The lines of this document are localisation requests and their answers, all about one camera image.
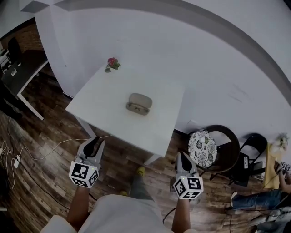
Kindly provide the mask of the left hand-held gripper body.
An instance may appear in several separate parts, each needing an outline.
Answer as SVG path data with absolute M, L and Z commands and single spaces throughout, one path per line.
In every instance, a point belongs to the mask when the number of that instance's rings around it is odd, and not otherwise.
M 75 185 L 91 188 L 99 177 L 100 160 L 99 152 L 94 157 L 88 158 L 79 152 L 71 162 L 69 178 Z

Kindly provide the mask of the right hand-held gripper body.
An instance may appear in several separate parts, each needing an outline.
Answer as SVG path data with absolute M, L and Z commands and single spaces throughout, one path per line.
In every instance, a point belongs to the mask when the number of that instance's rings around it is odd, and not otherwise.
M 203 179 L 196 169 L 191 171 L 175 170 L 172 179 L 172 192 L 179 199 L 196 199 L 203 193 Z

